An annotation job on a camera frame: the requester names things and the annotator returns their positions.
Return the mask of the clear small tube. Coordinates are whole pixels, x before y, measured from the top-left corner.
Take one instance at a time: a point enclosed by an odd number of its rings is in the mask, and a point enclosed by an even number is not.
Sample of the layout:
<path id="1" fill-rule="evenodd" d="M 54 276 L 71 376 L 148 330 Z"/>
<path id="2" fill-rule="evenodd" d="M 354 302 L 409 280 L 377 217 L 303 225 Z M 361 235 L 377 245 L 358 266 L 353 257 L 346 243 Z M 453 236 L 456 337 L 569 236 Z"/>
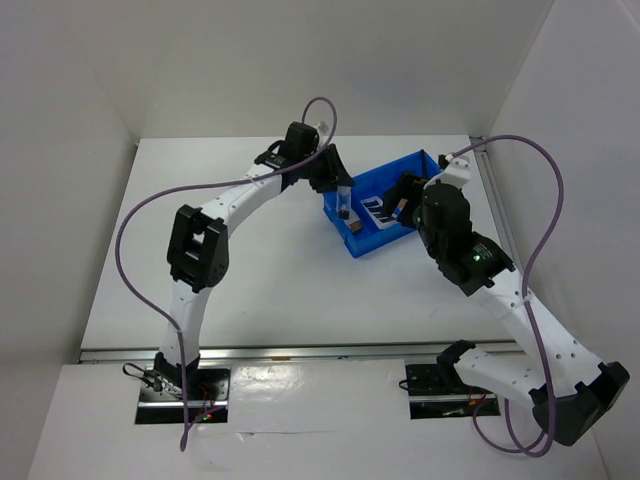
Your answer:
<path id="1" fill-rule="evenodd" d="M 341 220 L 348 220 L 351 215 L 351 190 L 350 186 L 339 186 L 336 193 L 336 212 Z"/>

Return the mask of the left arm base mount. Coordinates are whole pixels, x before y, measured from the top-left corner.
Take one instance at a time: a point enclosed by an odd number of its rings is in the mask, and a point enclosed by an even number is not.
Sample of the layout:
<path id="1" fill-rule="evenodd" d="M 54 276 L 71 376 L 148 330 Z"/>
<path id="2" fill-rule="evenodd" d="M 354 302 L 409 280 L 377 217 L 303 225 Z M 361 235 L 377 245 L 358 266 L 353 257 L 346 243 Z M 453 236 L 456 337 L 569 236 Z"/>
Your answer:
<path id="1" fill-rule="evenodd" d="M 139 382 L 137 425 L 181 424 L 182 391 L 150 368 L 127 362 L 122 373 Z M 226 423 L 229 415 L 231 370 L 205 368 L 196 372 L 187 394 L 188 420 L 193 423 Z"/>

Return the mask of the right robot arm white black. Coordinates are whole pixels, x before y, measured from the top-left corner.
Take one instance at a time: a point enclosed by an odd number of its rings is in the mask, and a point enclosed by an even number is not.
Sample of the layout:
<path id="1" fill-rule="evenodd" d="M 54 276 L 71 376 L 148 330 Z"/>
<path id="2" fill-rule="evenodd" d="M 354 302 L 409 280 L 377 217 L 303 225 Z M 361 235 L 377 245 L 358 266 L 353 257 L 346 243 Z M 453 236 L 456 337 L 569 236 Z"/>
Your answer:
<path id="1" fill-rule="evenodd" d="M 616 403 L 630 380 L 619 362 L 589 351 L 524 288 L 523 275 L 492 239 L 474 231 L 462 190 L 439 179 L 403 173 L 383 195 L 383 210 L 399 207 L 438 270 L 492 314 L 536 366 L 511 364 L 459 340 L 437 358 L 436 379 L 448 392 L 487 389 L 530 409 L 543 432 L 574 445 Z"/>

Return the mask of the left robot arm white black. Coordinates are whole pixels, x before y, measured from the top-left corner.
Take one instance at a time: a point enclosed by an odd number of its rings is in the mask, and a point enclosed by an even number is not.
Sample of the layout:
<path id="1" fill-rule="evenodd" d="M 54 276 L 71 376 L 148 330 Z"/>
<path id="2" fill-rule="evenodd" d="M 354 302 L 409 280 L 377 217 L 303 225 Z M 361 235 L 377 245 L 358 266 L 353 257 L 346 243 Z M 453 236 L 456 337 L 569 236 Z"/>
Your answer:
<path id="1" fill-rule="evenodd" d="M 197 392 L 204 313 L 211 291 L 229 269 L 229 240 L 237 227 L 299 180 L 320 194 L 355 185 L 337 147 L 331 143 L 322 148 L 321 139 L 317 128 L 291 123 L 274 150 L 258 155 L 242 184 L 176 212 L 167 252 L 174 323 L 154 358 L 154 370 L 172 397 L 184 399 Z"/>

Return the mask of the black slim makeup brush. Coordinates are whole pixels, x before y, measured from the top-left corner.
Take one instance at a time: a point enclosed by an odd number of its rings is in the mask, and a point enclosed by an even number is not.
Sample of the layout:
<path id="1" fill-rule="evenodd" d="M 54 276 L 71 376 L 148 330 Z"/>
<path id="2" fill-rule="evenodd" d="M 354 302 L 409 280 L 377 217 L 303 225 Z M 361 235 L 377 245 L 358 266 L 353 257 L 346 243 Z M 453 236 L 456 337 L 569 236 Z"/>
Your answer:
<path id="1" fill-rule="evenodd" d="M 428 168 L 427 168 L 427 155 L 423 149 L 420 150 L 420 158 L 421 158 L 422 177 L 428 180 L 429 175 L 428 175 Z"/>

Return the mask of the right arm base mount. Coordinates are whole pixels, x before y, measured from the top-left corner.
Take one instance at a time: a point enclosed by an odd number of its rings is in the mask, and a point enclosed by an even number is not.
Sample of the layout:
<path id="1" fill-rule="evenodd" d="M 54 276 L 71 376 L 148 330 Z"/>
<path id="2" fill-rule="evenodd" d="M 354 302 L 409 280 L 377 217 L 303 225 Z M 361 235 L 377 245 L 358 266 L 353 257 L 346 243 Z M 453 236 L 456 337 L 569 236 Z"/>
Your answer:
<path id="1" fill-rule="evenodd" d="M 493 393 L 462 383 L 446 383 L 436 364 L 407 364 L 398 387 L 408 395 L 412 420 L 472 417 L 478 406 L 479 416 L 501 415 Z"/>

